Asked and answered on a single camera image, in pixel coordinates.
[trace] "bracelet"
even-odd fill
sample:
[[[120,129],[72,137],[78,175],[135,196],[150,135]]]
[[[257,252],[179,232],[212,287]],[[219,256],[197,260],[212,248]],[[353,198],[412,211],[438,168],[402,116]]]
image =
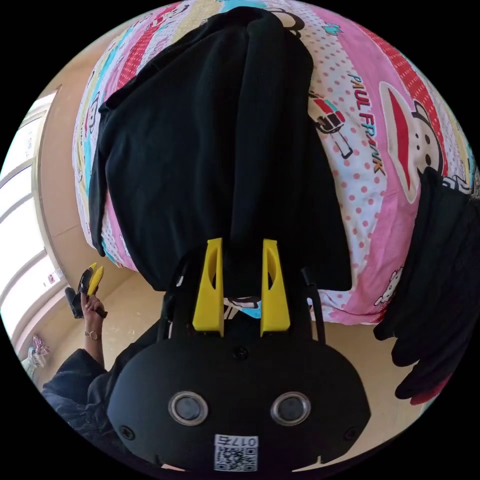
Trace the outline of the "bracelet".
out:
[[[98,340],[100,337],[100,335],[95,330],[86,331],[85,336],[90,337],[92,340]]]

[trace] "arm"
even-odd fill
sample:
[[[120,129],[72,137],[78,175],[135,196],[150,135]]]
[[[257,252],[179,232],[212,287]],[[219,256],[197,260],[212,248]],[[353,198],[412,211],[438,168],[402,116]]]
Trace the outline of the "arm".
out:
[[[102,302],[95,295],[91,295],[87,299],[87,296],[83,293],[80,300],[83,318],[85,319],[85,342],[83,349],[104,368],[104,350],[102,345],[104,319],[96,312],[99,307],[103,308]]]

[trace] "hand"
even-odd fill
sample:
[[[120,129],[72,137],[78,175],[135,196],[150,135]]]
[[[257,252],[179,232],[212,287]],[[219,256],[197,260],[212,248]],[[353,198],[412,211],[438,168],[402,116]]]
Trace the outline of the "hand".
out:
[[[102,302],[95,296],[87,296],[84,293],[80,294],[81,311],[85,324],[93,330],[101,330],[104,319],[96,312],[97,309],[104,309]]]

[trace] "floor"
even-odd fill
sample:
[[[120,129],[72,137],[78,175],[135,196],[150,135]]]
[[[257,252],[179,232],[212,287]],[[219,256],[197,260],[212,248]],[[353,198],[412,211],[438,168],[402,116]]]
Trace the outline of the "floor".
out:
[[[104,300],[109,311],[103,330],[105,366],[109,369],[119,352],[134,342],[159,317],[162,294],[153,291],[135,275]],[[60,364],[76,349],[83,346],[82,320],[72,322],[70,332],[52,352],[46,368],[39,371],[37,385],[51,378]],[[406,429],[421,414],[422,406],[412,406],[408,400],[398,400],[394,392],[409,368],[393,365],[391,351],[394,340],[377,341],[373,327],[344,326],[328,323],[325,326],[327,343],[341,352],[357,369],[362,378],[371,408],[371,419],[364,432],[340,462],[380,445]]]

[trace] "window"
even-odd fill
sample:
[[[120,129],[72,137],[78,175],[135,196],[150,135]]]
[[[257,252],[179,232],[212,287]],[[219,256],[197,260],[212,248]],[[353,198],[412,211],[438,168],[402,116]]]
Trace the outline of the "window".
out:
[[[0,315],[10,338],[63,285],[45,249],[33,193],[43,125],[55,94],[32,105],[0,171]]]

